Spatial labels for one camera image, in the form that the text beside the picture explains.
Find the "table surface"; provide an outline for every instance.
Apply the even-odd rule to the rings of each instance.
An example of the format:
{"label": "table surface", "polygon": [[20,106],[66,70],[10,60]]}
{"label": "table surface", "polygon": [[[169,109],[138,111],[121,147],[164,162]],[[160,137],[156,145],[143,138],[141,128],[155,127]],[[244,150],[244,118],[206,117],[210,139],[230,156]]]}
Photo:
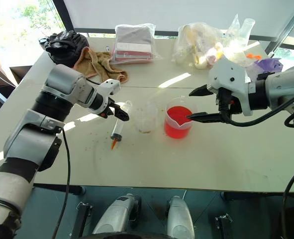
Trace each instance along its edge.
{"label": "table surface", "polygon": [[[106,45],[112,46],[113,39],[90,38],[89,42],[91,48],[102,51]],[[131,100],[134,108],[146,101],[154,102],[159,112],[158,126],[151,133],[140,133],[134,122],[129,121],[123,129],[123,141],[110,150],[110,133],[116,119],[95,118],[80,106],[72,108],[65,121],[70,128],[66,134],[71,153],[71,184],[283,191],[294,174],[294,129],[284,127],[283,123],[287,112],[247,128],[194,122],[186,138],[166,136],[163,130],[166,103],[187,96],[207,81],[207,71],[171,62],[173,43],[170,39],[156,40],[163,60],[118,66],[127,70],[130,79],[112,98],[116,102]],[[0,109],[0,157],[6,138],[25,110],[33,105],[53,67],[54,63],[43,53]],[[158,88],[185,72],[191,75],[168,88]],[[190,100],[199,111],[217,112],[213,95]],[[248,121],[264,113],[259,111],[253,117],[235,116],[234,119]],[[35,182],[65,184],[66,178],[66,150],[62,145],[54,165],[37,173]]]}

